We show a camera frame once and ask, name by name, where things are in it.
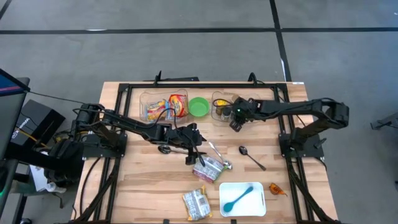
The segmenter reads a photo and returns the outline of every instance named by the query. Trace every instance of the plastic spoon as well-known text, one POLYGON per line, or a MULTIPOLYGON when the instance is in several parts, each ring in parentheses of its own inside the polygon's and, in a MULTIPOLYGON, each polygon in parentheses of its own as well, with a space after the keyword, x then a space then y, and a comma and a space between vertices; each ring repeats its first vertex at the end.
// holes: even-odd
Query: plastic spoon
POLYGON ((232 208, 234 207, 235 203, 243 198, 245 195, 253 191, 253 187, 249 187, 240 197, 238 197, 235 201, 233 202, 228 202, 224 205, 224 211, 225 212, 230 212, 232 211, 232 208))
POLYGON ((244 156, 249 156, 250 159, 252 159, 263 171, 266 171, 266 167, 264 167, 263 165, 261 165, 260 163, 258 163, 255 159, 253 159, 249 154, 248 154, 248 149, 246 149, 246 147, 244 146, 239 146, 239 152, 244 155, 244 156))

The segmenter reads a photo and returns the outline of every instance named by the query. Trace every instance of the gray carpet floor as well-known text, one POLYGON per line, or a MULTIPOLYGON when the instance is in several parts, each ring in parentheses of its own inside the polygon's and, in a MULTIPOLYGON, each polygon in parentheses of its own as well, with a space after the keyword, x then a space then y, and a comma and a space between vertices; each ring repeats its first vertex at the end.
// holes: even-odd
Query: gray carpet floor
MULTIPOLYGON (((0 0, 0 7, 6 0, 0 0)), ((398 27, 398 2, 277 0, 282 27, 398 27)), ((12 0, 2 30, 273 27, 263 0, 12 0)), ((397 223, 397 130, 369 123, 398 111, 398 32, 283 33, 292 80, 305 82, 309 98, 331 97, 350 107, 350 124, 322 134, 328 177, 340 220, 397 223)), ((98 102, 105 81, 198 76, 202 81, 284 81, 278 43, 270 33, 212 34, 0 34, 0 67, 30 77, 32 91, 98 102)), ((76 104, 28 95, 74 118, 76 104)), ((24 217, 66 222, 53 196, 28 199, 24 217)), ((10 223, 11 195, 0 223, 10 223)))

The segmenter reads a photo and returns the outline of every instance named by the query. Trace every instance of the clear plastic bin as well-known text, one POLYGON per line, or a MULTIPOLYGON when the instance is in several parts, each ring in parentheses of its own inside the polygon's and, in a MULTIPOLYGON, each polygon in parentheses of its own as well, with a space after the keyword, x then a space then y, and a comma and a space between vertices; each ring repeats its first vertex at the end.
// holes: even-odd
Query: clear plastic bin
MULTIPOLYGON (((187 97, 187 102, 188 102, 188 92, 184 89, 177 90, 177 91, 172 91, 172 92, 164 92, 164 93, 150 93, 150 92, 143 92, 140 97, 139 97, 139 117, 143 121, 148 121, 148 122, 154 122, 155 119, 148 119, 147 115, 147 107, 148 105, 154 104, 156 102, 160 102, 162 100, 165 101, 165 108, 170 108, 170 103, 169 103, 169 98, 171 95, 178 94, 178 95, 185 95, 187 97)), ((185 106, 185 110, 188 111, 188 103, 185 106)), ((162 115, 162 118, 159 119, 159 122, 165 121, 165 122, 172 122, 174 120, 173 116, 173 111, 172 110, 167 110, 164 114, 166 116, 164 117, 162 115)), ((177 117, 177 122, 178 123, 184 123, 187 121, 187 116, 178 118, 177 117)))
MULTIPOLYGON (((223 91, 215 91, 212 96, 211 96, 211 117, 217 121, 221 121, 221 122, 230 122, 231 121, 231 117, 233 116, 233 114, 231 114, 231 116, 229 117, 229 119, 221 119, 221 115, 217 113, 217 108, 223 109, 225 107, 231 107, 229 106, 230 104, 234 103, 233 102, 233 96, 237 95, 235 93, 228 93, 228 92, 223 92, 223 91), (218 99, 223 99, 227 101, 227 105, 226 106, 222 106, 222 107, 217 107, 214 106, 215 100, 218 99)), ((253 98, 253 99, 259 99, 260 96, 255 94, 255 93, 248 93, 248 94, 243 94, 243 95, 239 95, 241 98, 244 98, 245 100, 248 100, 249 98, 253 98)))

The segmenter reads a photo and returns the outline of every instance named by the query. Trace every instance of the black box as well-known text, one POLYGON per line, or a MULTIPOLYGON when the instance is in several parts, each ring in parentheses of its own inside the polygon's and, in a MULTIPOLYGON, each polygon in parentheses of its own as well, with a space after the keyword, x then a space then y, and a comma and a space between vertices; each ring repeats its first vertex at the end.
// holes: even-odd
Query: black box
MULTIPOLYGON (((22 107, 16 127, 47 144, 64 120, 65 117, 55 110, 34 100, 29 100, 22 107)), ((23 146, 25 149, 32 149, 36 145, 34 140, 22 134, 18 129, 14 130, 11 142, 23 146)))

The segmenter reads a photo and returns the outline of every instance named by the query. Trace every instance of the black metal frame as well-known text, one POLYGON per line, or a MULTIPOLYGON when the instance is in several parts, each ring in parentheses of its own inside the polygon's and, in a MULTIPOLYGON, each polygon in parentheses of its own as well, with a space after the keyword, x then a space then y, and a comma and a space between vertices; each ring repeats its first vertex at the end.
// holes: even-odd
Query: black metal frame
MULTIPOLYGON (((153 83, 140 83, 140 84, 129 84, 129 83, 121 83, 119 84, 118 88, 118 96, 116 98, 116 105, 115 105, 115 111, 119 112, 120 106, 121 106, 121 98, 124 92, 126 92, 126 102, 124 104, 124 111, 123 115, 128 116, 129 113, 129 106, 130 106, 130 101, 131 101, 131 95, 132 91, 135 88, 268 88, 271 91, 274 92, 274 98, 276 101, 280 101, 279 98, 279 91, 283 93, 284 96, 284 101, 289 102, 289 94, 287 90, 287 85, 286 83, 258 83, 256 76, 252 73, 249 76, 249 82, 252 83, 196 83, 196 82, 190 82, 190 83, 166 83, 162 82, 160 79, 161 73, 159 73, 156 77, 153 83)), ((287 116, 288 117, 288 122, 289 122, 289 129, 293 130, 294 129, 294 121, 293 117, 291 115, 287 116)), ((286 127, 284 123, 284 118, 283 116, 278 117, 279 120, 279 126, 280 126, 280 134, 286 134, 286 127)), ((115 159, 115 167, 117 168, 116 171, 116 178, 112 183, 111 190, 109 193, 109 199, 108 199, 108 207, 106 210, 106 220, 110 222, 111 217, 112 217, 112 211, 113 211, 113 203, 114 203, 114 197, 116 195, 116 184, 117 184, 117 173, 119 172, 119 165, 120 165, 120 158, 115 159)), ((313 210, 315 211, 316 214, 321 214, 324 215, 320 220, 323 223, 330 223, 333 220, 329 219, 327 215, 323 212, 323 210, 316 204, 314 199, 311 197, 311 195, 308 192, 308 187, 307 187, 307 181, 305 178, 305 172, 304 172, 304 166, 302 159, 300 157, 297 157, 297 167, 298 167, 298 175, 300 178, 298 178, 297 174, 295 173, 293 169, 293 163, 292 163, 292 158, 291 157, 285 157, 286 164, 287 164, 287 172, 289 174, 289 183, 290 183, 290 188, 292 191, 292 201, 294 205, 294 211, 295 211, 295 218, 297 223, 316 223, 314 216, 313 216, 313 210), (302 191, 302 193, 306 196, 305 197, 305 208, 307 211, 307 217, 308 220, 303 220, 302 214, 300 211, 300 204, 299 204, 299 196, 297 194, 297 189, 296 186, 302 191)), ((101 176, 101 182, 99 188, 102 189, 105 182, 106 182, 106 176, 109 170, 109 162, 110 159, 106 158, 103 166, 103 172, 101 176)), ((101 204, 99 204, 95 210, 95 215, 94 215, 94 220, 99 220, 100 217, 100 209, 101 204)))

